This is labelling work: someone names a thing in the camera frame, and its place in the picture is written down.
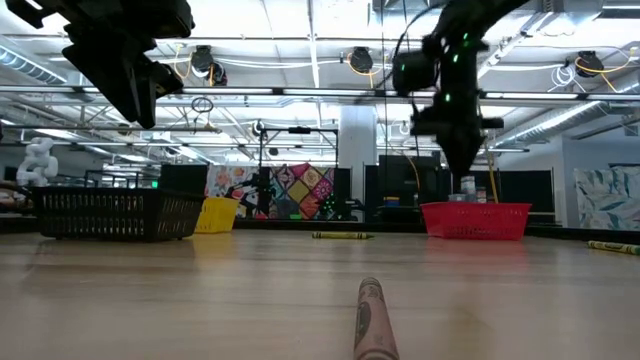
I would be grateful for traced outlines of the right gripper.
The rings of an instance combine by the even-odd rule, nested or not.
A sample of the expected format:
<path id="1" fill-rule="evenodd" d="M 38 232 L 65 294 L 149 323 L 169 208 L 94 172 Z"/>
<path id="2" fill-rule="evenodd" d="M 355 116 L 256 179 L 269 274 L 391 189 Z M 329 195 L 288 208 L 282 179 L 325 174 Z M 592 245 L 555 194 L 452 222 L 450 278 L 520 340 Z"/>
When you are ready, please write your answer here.
<path id="1" fill-rule="evenodd" d="M 435 102 L 423 108 L 412 103 L 411 107 L 410 133 L 413 136 L 435 136 L 438 142 L 451 135 L 461 135 L 467 141 L 469 138 L 481 137 L 483 130 L 504 128 L 503 118 L 484 117 L 478 108 L 470 105 Z M 469 144 L 461 152 L 454 145 L 443 145 L 442 150 L 451 173 L 455 176 L 468 175 L 481 146 L 481 143 Z"/>

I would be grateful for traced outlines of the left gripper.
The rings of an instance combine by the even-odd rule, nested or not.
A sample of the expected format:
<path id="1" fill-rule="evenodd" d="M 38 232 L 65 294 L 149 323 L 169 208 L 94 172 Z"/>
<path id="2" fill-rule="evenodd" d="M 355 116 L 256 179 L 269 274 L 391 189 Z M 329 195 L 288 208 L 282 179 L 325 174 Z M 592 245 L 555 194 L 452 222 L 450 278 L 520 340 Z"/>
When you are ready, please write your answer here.
<path id="1" fill-rule="evenodd" d="M 146 53 L 159 39 L 188 38 L 195 28 L 187 0 L 65 0 L 64 27 L 72 45 L 62 50 L 129 122 L 155 125 L 156 93 L 173 75 Z"/>

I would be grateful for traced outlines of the black plastic basket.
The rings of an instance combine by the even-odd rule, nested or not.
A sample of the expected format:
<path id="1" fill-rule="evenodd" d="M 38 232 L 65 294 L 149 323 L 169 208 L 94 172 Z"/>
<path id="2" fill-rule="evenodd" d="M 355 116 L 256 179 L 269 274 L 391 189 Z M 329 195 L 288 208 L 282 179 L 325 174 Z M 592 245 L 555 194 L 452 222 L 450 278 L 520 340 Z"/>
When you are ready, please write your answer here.
<path id="1" fill-rule="evenodd" d="M 159 189 L 37 187 L 39 231 L 56 239 L 154 242 L 191 236 L 204 197 Z"/>

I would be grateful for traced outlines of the stacked storage containers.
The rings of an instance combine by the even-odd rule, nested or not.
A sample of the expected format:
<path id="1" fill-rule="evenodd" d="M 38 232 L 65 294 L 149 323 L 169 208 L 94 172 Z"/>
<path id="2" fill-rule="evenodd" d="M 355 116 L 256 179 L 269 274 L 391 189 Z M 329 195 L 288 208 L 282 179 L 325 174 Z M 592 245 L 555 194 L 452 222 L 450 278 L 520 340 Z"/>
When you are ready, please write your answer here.
<path id="1" fill-rule="evenodd" d="M 459 187 L 448 196 L 452 202 L 487 202 L 487 191 L 485 187 L 476 184 L 476 178 L 468 175 L 460 178 Z"/>

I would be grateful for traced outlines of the red plastic basket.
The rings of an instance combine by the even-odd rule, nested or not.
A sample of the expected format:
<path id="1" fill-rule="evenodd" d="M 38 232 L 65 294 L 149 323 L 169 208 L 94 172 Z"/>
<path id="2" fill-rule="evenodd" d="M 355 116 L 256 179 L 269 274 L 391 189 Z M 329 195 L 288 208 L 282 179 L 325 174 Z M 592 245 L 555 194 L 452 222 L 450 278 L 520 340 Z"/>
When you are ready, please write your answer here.
<path id="1" fill-rule="evenodd" d="M 512 240 L 523 236 L 527 203 L 439 202 L 421 205 L 430 237 L 466 240 Z"/>

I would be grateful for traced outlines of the black cabinet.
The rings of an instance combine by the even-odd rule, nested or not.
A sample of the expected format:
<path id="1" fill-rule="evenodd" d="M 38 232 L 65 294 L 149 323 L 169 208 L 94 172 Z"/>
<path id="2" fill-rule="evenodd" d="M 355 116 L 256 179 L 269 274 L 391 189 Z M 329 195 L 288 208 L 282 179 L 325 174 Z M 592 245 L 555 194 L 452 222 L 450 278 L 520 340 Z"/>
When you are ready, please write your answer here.
<path id="1" fill-rule="evenodd" d="M 365 167 L 365 222 L 421 224 L 420 206 L 446 201 L 450 191 L 439 153 L 380 155 L 376 166 Z"/>

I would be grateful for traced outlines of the black partition board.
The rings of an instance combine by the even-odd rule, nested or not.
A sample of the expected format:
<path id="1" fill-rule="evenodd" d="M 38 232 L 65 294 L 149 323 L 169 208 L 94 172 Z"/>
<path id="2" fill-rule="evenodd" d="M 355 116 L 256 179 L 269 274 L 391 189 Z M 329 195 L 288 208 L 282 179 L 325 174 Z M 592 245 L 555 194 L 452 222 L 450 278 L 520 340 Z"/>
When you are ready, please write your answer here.
<path id="1" fill-rule="evenodd" d="M 444 170 L 442 192 L 444 199 L 452 194 L 459 184 L 450 171 Z M 487 200 L 493 198 L 489 170 L 472 171 L 477 190 L 486 191 Z M 494 170 L 496 193 L 500 203 L 531 204 L 528 224 L 556 226 L 555 198 L 553 192 L 552 170 L 505 171 Z"/>

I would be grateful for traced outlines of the white building column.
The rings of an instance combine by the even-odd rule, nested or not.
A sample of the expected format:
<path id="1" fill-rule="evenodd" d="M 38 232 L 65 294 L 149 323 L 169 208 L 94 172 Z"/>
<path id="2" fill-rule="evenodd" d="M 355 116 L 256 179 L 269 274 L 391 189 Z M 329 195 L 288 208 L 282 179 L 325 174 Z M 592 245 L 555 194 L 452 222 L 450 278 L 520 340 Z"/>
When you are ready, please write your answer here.
<path id="1" fill-rule="evenodd" d="M 377 161 L 374 106 L 345 106 L 339 119 L 339 167 L 351 170 L 351 197 L 365 203 L 365 170 Z"/>

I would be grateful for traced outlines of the black box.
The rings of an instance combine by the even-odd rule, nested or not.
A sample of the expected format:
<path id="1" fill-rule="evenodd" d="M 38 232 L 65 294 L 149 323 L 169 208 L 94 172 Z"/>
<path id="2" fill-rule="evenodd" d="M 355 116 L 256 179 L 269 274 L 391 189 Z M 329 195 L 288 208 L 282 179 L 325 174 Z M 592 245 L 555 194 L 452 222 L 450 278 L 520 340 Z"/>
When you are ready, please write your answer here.
<path id="1" fill-rule="evenodd" d="M 207 171 L 206 165 L 163 164 L 158 188 L 192 195 L 204 195 Z"/>

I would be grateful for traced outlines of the white twisted sculpture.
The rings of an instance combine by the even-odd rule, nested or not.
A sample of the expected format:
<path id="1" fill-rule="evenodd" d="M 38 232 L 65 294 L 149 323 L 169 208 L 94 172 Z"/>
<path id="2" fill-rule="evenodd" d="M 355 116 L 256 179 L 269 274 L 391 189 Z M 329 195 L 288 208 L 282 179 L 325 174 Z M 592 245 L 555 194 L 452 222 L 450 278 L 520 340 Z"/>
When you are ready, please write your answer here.
<path id="1" fill-rule="evenodd" d="M 19 186 L 44 187 L 58 174 L 58 159 L 51 155 L 54 141 L 48 137 L 33 138 L 25 148 L 25 157 L 16 173 Z"/>

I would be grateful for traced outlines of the floral pattern panel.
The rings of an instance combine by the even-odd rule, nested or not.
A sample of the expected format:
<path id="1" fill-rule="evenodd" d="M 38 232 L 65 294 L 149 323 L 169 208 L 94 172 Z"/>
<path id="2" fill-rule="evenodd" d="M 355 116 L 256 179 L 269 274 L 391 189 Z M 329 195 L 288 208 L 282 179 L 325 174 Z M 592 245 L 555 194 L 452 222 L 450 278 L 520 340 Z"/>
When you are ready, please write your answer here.
<path id="1" fill-rule="evenodd" d="M 206 175 L 206 195 L 237 200 L 236 217 L 254 218 L 259 199 L 258 189 L 255 186 L 258 175 L 258 167 L 209 165 Z"/>

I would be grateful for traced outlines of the green crayon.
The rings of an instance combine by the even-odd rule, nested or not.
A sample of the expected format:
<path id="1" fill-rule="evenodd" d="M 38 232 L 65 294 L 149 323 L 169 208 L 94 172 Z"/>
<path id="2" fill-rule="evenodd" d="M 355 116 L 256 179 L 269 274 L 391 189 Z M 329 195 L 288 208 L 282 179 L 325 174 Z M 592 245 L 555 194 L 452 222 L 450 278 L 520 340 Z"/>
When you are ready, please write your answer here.
<path id="1" fill-rule="evenodd" d="M 314 232 L 313 239 L 368 240 L 375 236 L 361 232 Z"/>

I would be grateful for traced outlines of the leaf pattern panel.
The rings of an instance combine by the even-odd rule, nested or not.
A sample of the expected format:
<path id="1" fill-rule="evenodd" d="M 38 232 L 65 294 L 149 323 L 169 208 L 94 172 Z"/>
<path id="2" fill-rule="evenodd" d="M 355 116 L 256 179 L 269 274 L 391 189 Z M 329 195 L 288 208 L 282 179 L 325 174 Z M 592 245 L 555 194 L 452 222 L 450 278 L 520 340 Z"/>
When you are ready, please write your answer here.
<path id="1" fill-rule="evenodd" d="M 640 167 L 574 170 L 581 228 L 640 232 Z"/>

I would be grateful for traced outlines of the yellow plastic basket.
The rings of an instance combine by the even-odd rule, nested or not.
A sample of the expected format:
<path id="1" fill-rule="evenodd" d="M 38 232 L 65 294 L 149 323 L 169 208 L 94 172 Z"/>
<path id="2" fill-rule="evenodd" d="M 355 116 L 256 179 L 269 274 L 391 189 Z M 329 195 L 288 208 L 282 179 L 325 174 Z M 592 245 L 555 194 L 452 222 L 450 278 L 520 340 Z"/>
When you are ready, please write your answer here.
<path id="1" fill-rule="evenodd" d="M 230 232 L 236 218 L 239 201 L 224 197 L 206 198 L 196 224 L 196 233 L 216 234 Z"/>

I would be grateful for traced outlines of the colourful patchwork quilt panel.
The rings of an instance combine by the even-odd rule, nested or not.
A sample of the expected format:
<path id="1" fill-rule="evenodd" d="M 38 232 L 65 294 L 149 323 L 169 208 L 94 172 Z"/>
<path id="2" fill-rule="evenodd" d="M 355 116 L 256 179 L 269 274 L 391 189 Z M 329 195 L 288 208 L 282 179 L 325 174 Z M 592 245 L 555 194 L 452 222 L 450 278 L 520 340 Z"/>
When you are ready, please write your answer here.
<path id="1" fill-rule="evenodd" d="M 334 168 L 309 163 L 272 167 L 270 183 L 275 191 L 269 205 L 270 219 L 315 220 L 320 203 L 333 193 Z"/>

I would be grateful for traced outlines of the yellow-green crayon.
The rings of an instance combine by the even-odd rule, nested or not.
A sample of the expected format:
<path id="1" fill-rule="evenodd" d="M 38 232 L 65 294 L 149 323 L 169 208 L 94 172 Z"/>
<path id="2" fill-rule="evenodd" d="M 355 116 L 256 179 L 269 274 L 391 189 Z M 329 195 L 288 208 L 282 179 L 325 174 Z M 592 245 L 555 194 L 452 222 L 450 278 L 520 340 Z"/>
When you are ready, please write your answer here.
<path id="1" fill-rule="evenodd" d="M 587 243 L 587 246 L 591 249 L 596 249 L 596 250 L 603 250 L 603 251 L 640 256 L 640 245 L 614 243 L 614 242 L 589 241 Z"/>

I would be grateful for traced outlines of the brown crayon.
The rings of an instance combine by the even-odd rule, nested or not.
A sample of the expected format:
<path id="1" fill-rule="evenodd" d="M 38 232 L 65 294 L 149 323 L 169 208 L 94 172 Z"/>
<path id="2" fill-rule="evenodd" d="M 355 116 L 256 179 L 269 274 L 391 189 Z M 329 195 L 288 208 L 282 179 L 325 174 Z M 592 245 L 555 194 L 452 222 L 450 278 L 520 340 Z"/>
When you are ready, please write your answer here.
<path id="1" fill-rule="evenodd" d="M 399 360 L 381 283 L 365 278 L 358 290 L 354 360 Z"/>

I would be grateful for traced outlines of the black metal frame rig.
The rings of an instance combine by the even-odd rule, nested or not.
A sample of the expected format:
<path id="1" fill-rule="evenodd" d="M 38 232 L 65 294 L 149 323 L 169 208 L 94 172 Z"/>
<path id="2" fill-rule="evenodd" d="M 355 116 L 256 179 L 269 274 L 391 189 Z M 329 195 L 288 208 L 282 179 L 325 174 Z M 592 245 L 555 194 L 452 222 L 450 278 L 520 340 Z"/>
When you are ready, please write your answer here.
<path id="1" fill-rule="evenodd" d="M 259 194 L 256 217 L 269 218 L 269 205 L 275 191 L 270 183 L 270 169 L 282 165 L 298 165 L 309 163 L 316 167 L 334 168 L 334 188 L 338 170 L 338 135 L 336 129 L 310 128 L 293 126 L 287 128 L 264 127 L 265 135 L 258 138 L 257 189 Z M 317 219 L 331 216 L 336 202 L 333 193 L 320 203 L 320 215 Z"/>

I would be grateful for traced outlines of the black aluminium table frame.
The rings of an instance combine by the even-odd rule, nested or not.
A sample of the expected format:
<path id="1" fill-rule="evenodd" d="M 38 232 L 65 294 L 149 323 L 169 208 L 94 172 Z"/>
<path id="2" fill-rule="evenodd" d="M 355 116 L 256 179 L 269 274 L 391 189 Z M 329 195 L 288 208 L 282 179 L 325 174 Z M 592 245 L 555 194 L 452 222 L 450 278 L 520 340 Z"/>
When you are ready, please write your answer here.
<path id="1" fill-rule="evenodd" d="M 246 220 L 234 221 L 235 229 L 245 230 L 291 230 L 363 233 L 425 233 L 423 224 L 357 223 L 324 221 Z M 37 219 L 31 216 L 0 214 L 0 234 L 38 232 Z M 526 236 L 541 238 L 603 241 L 640 246 L 640 231 L 597 230 L 563 228 L 558 226 L 534 226 L 525 228 Z"/>

